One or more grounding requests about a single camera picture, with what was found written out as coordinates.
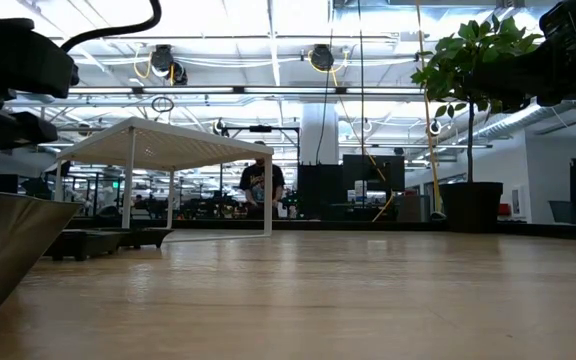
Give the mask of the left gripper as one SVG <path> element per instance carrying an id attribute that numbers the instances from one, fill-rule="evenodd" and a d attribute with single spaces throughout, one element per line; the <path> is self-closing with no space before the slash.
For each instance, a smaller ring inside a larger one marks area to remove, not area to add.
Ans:
<path id="1" fill-rule="evenodd" d="M 26 18 L 0 19 L 0 89 L 65 98 L 79 82 L 74 60 Z M 55 125 L 29 112 L 0 112 L 0 150 L 53 142 Z"/>

